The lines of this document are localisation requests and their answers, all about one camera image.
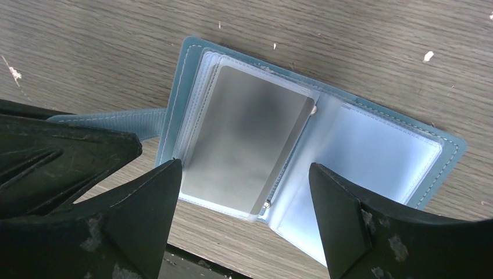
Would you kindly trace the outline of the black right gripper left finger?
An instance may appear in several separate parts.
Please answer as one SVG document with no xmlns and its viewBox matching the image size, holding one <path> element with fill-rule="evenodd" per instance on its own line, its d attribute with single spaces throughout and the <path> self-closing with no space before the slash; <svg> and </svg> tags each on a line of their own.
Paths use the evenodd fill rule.
<svg viewBox="0 0 493 279">
<path fill-rule="evenodd" d="M 176 208 L 182 164 L 45 216 L 1 221 L 2 278 L 157 278 Z"/>
</svg>

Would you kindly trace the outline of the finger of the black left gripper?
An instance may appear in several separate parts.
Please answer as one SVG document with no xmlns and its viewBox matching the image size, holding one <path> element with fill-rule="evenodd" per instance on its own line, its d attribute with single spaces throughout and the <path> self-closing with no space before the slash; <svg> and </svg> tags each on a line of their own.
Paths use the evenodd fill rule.
<svg viewBox="0 0 493 279">
<path fill-rule="evenodd" d="M 1 218 L 45 215 L 140 156 L 133 133 L 54 123 L 57 111 L 1 100 Z"/>
</svg>

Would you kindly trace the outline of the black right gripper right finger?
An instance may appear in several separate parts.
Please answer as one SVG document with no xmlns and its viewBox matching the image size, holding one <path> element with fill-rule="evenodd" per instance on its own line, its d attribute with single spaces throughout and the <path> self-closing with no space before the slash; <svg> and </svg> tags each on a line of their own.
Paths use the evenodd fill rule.
<svg viewBox="0 0 493 279">
<path fill-rule="evenodd" d="M 492 220 L 414 209 L 318 163 L 309 185 L 331 278 L 492 277 Z"/>
</svg>

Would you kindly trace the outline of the blue leather card holder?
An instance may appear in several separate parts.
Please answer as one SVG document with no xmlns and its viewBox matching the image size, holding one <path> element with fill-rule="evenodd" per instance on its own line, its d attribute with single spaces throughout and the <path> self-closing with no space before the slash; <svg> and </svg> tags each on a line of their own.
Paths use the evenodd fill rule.
<svg viewBox="0 0 493 279">
<path fill-rule="evenodd" d="M 125 131 L 137 134 L 141 141 L 157 137 L 156 164 L 170 159 L 183 164 L 222 63 L 265 71 L 309 89 L 316 99 L 260 213 L 243 219 L 214 211 L 266 223 L 321 264 L 326 260 L 309 193 L 310 164 L 320 163 L 351 182 L 422 209 L 466 151 L 466 142 L 448 132 L 197 37 L 183 42 L 166 108 L 56 115 L 50 121 Z M 183 198 L 181 189 L 179 197 L 193 203 Z"/>
</svg>

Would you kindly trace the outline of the silver credit card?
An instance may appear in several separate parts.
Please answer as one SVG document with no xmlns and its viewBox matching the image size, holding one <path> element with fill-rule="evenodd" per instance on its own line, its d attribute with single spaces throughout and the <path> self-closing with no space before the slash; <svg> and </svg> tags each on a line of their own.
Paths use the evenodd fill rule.
<svg viewBox="0 0 493 279">
<path fill-rule="evenodd" d="M 315 99 L 309 89 L 265 71 L 220 64 L 183 160 L 183 198 L 255 218 Z"/>
</svg>

